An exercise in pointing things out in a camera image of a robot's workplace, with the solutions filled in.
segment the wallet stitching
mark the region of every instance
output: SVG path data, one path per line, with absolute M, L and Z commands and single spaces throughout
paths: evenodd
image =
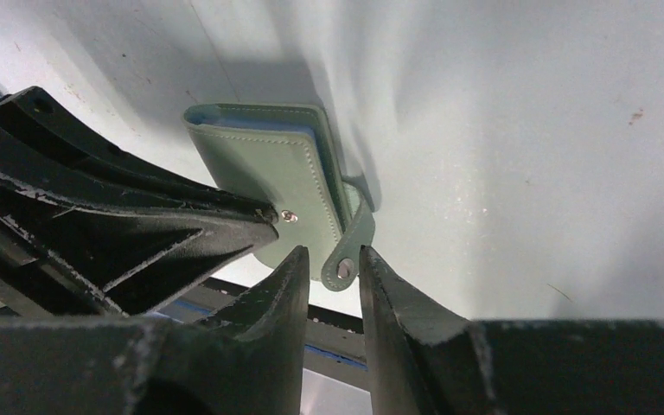
M 363 203 L 363 201 L 360 200 L 360 206 L 358 206 L 358 208 L 357 208 L 358 211 L 360 211 L 362 209 L 362 203 Z M 345 232 L 342 235 L 342 238 L 340 239 L 340 242 L 337 244 L 337 247 L 344 246 L 345 244 L 347 244 L 352 239 L 351 235 L 354 233 L 355 229 L 357 229 L 357 227 L 362 223 L 362 212 L 357 212 L 356 211 L 355 213 L 356 213 L 355 216 L 357 216 L 357 214 L 360 213 L 360 219 L 355 222 L 355 224 L 353 225 L 353 227 L 350 228 L 349 231 Z M 337 252 L 337 253 L 335 253 L 333 251 L 332 255 L 329 258 L 332 259 L 333 256 L 337 257 L 337 258 L 335 258 L 335 262 L 339 262 L 339 261 L 337 261 L 337 259 L 340 259 L 339 255 L 341 253 L 342 253 L 342 249 L 340 249 L 340 251 Z M 356 271 L 357 271 L 357 274 L 355 274 L 355 276 L 357 277 L 357 275 L 360 274 L 360 270 L 356 270 Z M 347 283 L 346 284 L 335 284 L 334 279 L 331 277 L 331 270 L 327 270 L 327 272 L 324 273 L 324 277 L 327 278 L 329 285 L 332 285 L 332 286 L 337 287 L 337 288 L 349 287 L 350 284 L 352 284 L 352 282 L 354 281 L 354 277 L 353 277 L 353 278 L 350 278 L 350 283 L 349 284 L 347 284 Z
M 234 110 L 234 111 L 245 111 L 245 112 L 288 112 L 288 113 L 294 113 L 294 114 L 303 114 L 303 115 L 310 115 L 317 123 L 317 125 L 322 124 L 322 122 L 319 120 L 319 117 L 317 117 L 316 113 L 314 112 L 307 112 L 307 111 L 297 111 L 297 110 L 285 110 L 282 108 L 270 108 L 270 109 L 263 109 L 263 108 L 244 108 L 242 106 L 222 106 L 221 109 L 224 110 Z
M 327 222 L 329 223 L 329 230 L 332 231 L 332 237 L 335 239 L 335 244 L 337 244 L 340 241 L 340 237 L 337 236 L 337 231 L 335 230 L 335 223 L 332 221 L 332 214 L 329 212 L 329 207 L 327 206 L 327 202 L 324 200 L 324 193 L 322 192 L 322 185 L 319 184 L 319 180 L 317 180 L 317 178 L 316 178 L 318 173 L 314 169 L 314 163 L 311 162 L 310 146 L 307 143 L 293 143 L 291 141 L 286 141 L 286 140 L 266 140 L 266 139 L 263 139 L 263 138 L 222 136 L 220 134 L 213 134 L 213 133 L 210 133 L 210 132 L 205 132 L 205 131 L 200 131 L 200 130 L 194 130 L 194 132 L 196 132 L 197 134 L 200 134 L 201 136 L 205 136 L 205 137 L 227 138 L 227 139 L 231 139 L 231 140 L 251 141 L 251 142 L 256 142 L 256 143 L 289 144 L 289 145 L 301 145 L 301 146 L 303 146 L 304 147 L 304 155 L 307 157 L 307 166 L 311 170 L 311 176 L 312 176 L 312 179 L 314 179 L 314 183 L 316 185 L 317 195 L 322 200 L 322 206 L 324 206 L 324 212 L 327 214 Z

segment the green wallet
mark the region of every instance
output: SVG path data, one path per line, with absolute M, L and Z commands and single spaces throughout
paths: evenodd
M 278 241 L 254 253 L 276 267 L 297 245 L 310 275 L 332 291 L 354 281 L 375 222 L 359 189 L 342 180 L 324 111 L 313 105 L 195 105 L 184 124 L 218 187 L 269 201 Z

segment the white wall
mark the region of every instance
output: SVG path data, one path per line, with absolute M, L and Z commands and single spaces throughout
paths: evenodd
M 374 246 L 442 304 L 664 317 L 664 0 L 0 1 L 0 85 L 207 183 L 186 107 L 321 103 Z

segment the black metal frame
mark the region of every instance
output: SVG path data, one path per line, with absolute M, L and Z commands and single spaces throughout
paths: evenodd
M 181 322 L 195 322 L 231 303 L 243 290 L 240 285 L 208 278 L 159 313 Z M 304 335 L 304 367 L 367 390 L 362 319 L 310 305 Z
M 375 414 L 664 413 L 664 322 L 468 322 L 361 252 Z
M 0 318 L 0 413 L 296 414 L 309 254 L 194 324 Z
M 40 88 L 0 99 L 0 301 L 19 314 L 159 309 L 274 241 L 275 219 L 121 151 Z

